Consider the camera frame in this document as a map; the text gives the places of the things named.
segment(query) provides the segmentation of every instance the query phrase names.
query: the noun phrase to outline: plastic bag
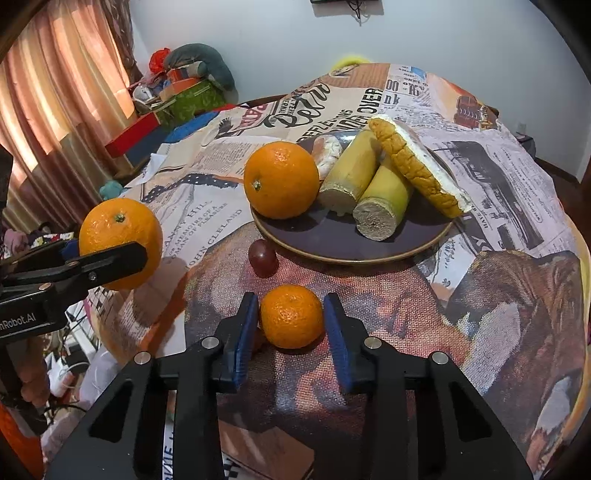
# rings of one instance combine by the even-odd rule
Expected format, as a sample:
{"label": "plastic bag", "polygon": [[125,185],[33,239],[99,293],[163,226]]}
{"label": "plastic bag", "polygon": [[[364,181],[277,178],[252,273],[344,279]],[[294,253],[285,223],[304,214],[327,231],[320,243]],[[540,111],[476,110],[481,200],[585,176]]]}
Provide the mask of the plastic bag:
{"label": "plastic bag", "polygon": [[150,57],[150,71],[160,73],[164,71],[164,59],[170,53],[170,48],[163,48],[152,53]]}

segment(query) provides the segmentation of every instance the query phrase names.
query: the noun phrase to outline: orange on plate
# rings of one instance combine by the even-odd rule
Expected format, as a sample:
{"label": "orange on plate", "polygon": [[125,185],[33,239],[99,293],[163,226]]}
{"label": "orange on plate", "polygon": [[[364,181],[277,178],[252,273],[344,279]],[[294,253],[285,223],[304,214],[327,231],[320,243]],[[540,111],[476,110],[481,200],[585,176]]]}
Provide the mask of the orange on plate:
{"label": "orange on plate", "polygon": [[244,167],[244,191],[261,215],[283,220],[314,203],[320,176],[314,158],[299,145],[272,142],[254,152]]}
{"label": "orange on plate", "polygon": [[322,304],[300,285],[273,288],[261,302],[261,327],[276,347],[305,347],[324,332]]}
{"label": "orange on plate", "polygon": [[110,290],[130,290],[148,280],[160,265],[162,228],[152,211],[136,200],[117,198],[98,204],[80,228],[80,255],[138,242],[148,253],[144,269],[104,285]]}

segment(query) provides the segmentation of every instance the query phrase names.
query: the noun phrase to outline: tablecloth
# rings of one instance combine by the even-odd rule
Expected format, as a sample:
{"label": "tablecloth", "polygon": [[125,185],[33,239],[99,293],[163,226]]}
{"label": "tablecloth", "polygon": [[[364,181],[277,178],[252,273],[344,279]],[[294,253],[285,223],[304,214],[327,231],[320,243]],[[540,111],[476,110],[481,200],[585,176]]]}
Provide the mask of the tablecloth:
{"label": "tablecloth", "polygon": [[[246,252],[260,234],[241,185],[250,153],[278,138],[362,129],[376,113],[413,127],[472,196],[473,210],[408,261],[331,267],[285,254],[275,276],[257,278]],[[158,324],[180,279],[188,345],[234,314],[244,291],[261,296],[298,283],[319,297],[338,292],[347,314],[400,351],[447,352],[536,477],[589,409],[586,245],[551,178],[492,110],[434,74],[394,64],[346,67],[277,102],[222,112],[126,196],[155,212],[165,247],[150,285],[122,299],[116,315],[99,315],[103,331],[116,327],[129,340],[115,347],[120,357]],[[155,291],[160,305],[150,307]],[[241,393],[220,396],[218,405],[223,450],[258,475],[355,478],[364,400],[339,392],[326,340],[305,355],[263,347]]]}

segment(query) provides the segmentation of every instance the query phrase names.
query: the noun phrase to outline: screw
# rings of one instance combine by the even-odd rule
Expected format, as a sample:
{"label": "screw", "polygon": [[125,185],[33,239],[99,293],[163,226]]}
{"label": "screw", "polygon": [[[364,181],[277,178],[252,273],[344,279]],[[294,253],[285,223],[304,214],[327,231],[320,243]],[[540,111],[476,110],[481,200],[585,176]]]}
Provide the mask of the screw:
{"label": "screw", "polygon": [[445,365],[449,362],[449,357],[443,352],[435,352],[431,358],[437,365]]}
{"label": "screw", "polygon": [[363,343],[367,348],[371,348],[372,350],[382,346],[382,341],[377,337],[367,337]]}
{"label": "screw", "polygon": [[152,358],[152,355],[150,355],[148,352],[140,352],[140,353],[136,353],[136,355],[134,357],[134,362],[137,363],[138,365],[144,365],[144,364],[147,364],[151,358]]}
{"label": "screw", "polygon": [[205,337],[202,342],[201,345],[203,346],[203,348],[215,348],[220,344],[220,341],[215,338],[215,337]]}

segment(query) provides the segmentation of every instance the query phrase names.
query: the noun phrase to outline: plate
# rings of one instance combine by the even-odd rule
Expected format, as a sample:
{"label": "plate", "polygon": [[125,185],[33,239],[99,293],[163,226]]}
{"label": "plate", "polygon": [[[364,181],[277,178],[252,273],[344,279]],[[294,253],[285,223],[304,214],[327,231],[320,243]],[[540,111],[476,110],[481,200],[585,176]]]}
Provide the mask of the plate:
{"label": "plate", "polygon": [[[347,130],[330,135],[338,138],[345,149],[359,132]],[[298,144],[311,152],[315,138]],[[449,172],[437,154],[431,151],[431,155]],[[435,244],[452,225],[418,192],[414,192],[402,224],[382,242],[361,235],[352,215],[339,217],[319,202],[314,202],[306,213],[287,220],[271,220],[254,210],[252,216],[263,236],[279,246],[302,257],[344,265],[382,264],[411,257]]]}

